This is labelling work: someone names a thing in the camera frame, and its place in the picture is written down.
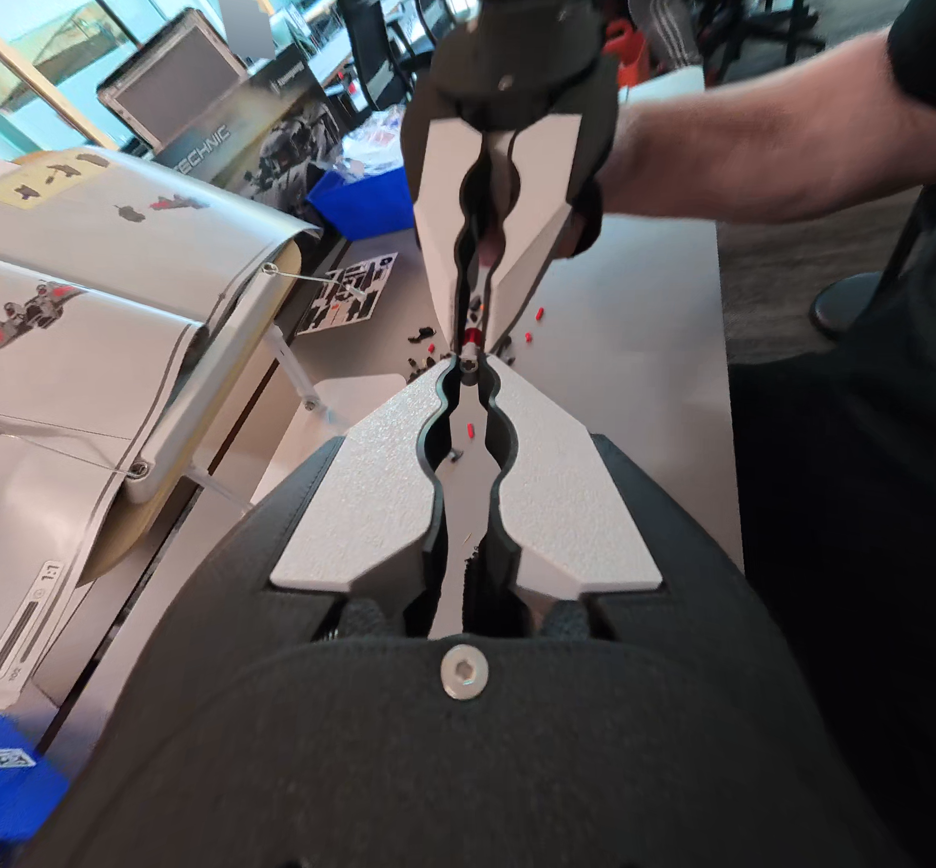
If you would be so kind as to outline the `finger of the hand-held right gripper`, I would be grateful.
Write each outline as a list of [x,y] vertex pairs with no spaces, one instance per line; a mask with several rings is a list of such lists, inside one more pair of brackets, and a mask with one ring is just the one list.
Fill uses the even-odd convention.
[[555,257],[572,207],[569,180],[579,142],[580,114],[552,114],[518,132],[508,154],[495,160],[499,184],[516,177],[517,200],[499,219],[506,247],[484,278],[484,350],[493,354],[528,305]]
[[487,219],[487,147],[464,120],[429,123],[414,213],[440,333],[459,356],[465,328],[482,330],[485,315],[476,245]]

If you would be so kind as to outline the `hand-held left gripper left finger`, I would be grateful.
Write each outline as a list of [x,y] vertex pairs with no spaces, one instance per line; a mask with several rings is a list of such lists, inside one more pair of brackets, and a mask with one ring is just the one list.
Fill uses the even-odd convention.
[[433,625],[448,561],[439,464],[461,375],[437,363],[320,447],[324,469],[270,585],[287,592],[371,599],[409,636]]

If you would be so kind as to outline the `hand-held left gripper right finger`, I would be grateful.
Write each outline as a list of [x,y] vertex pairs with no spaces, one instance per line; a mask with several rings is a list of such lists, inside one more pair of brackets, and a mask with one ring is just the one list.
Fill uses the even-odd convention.
[[499,472],[476,554],[477,630],[531,630],[559,603],[661,592],[663,574],[588,428],[493,355],[478,395]]

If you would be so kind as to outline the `scattered small lego pieces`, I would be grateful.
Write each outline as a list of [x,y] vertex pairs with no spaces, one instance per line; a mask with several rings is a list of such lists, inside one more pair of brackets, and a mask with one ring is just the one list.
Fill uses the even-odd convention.
[[[415,336],[407,337],[407,341],[411,345],[414,347],[423,347],[425,349],[425,358],[422,361],[417,360],[415,356],[409,357],[407,359],[410,372],[406,376],[406,383],[413,383],[419,376],[427,372],[430,368],[451,357],[451,351],[442,349],[441,347],[437,346],[436,341],[434,340],[435,336],[436,330],[434,328],[431,326],[422,326],[419,328]],[[498,349],[497,356],[508,367],[512,367],[516,364],[517,356],[513,350],[510,336],[506,336],[503,345]]]

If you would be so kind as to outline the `dark lego set box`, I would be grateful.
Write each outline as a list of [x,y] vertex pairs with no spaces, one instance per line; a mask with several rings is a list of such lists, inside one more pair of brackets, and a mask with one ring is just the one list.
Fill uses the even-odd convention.
[[296,45],[230,90],[155,161],[299,219],[337,160],[345,126]]

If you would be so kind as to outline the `lego instruction booklet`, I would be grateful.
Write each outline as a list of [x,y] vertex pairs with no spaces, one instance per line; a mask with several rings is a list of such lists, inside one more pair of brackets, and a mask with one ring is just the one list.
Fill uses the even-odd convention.
[[255,273],[320,230],[118,152],[2,170],[2,710],[137,455]]

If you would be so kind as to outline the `clear plastic bags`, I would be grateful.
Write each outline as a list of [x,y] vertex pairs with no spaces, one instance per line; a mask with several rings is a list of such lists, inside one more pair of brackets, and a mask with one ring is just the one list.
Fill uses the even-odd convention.
[[370,114],[365,122],[343,138],[334,169],[347,184],[381,176],[404,167],[401,130],[406,105]]

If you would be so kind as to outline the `black sticker sheet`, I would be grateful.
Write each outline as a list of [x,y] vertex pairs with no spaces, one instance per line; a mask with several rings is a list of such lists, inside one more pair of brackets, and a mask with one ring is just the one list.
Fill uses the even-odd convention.
[[326,274],[321,292],[301,318],[296,334],[313,334],[368,321],[397,257],[398,253],[392,252]]

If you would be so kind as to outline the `black office chair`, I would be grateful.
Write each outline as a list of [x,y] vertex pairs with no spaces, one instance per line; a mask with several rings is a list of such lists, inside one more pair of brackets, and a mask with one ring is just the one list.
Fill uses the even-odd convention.
[[393,48],[382,0],[337,0],[345,21],[357,81],[370,110],[384,111],[409,100],[418,72],[431,63],[435,47],[455,27],[447,0],[415,0],[429,47],[418,51],[404,39],[404,54]]

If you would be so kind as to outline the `white book stand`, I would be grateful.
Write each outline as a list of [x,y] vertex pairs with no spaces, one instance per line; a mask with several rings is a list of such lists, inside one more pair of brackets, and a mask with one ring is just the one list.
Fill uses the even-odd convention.
[[302,253],[296,239],[284,244],[244,289],[181,389],[162,414],[135,464],[141,471],[123,481],[97,534],[77,586],[112,570],[139,543],[183,477],[198,476],[194,455],[260,344],[287,371],[300,404],[328,422],[347,422],[312,385],[275,319],[300,280]]

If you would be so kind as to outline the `person in dark shirt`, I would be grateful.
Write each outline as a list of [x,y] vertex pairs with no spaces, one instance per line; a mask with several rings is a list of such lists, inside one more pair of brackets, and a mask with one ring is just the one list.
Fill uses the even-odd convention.
[[[885,31],[934,108],[934,0]],[[749,580],[900,846],[934,866],[934,232],[824,353],[730,371]]]

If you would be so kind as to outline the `grey framed panel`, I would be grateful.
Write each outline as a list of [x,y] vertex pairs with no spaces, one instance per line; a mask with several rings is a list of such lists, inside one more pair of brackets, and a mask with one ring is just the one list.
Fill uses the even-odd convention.
[[204,13],[185,8],[97,86],[97,99],[155,153],[247,76]]

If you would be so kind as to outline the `black round floor base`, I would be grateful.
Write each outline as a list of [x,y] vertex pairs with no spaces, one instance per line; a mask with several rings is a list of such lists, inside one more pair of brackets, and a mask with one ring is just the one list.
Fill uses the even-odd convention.
[[871,306],[899,281],[919,238],[934,230],[935,188],[924,187],[906,220],[883,271],[858,273],[822,289],[813,299],[808,318],[825,338],[838,341]]

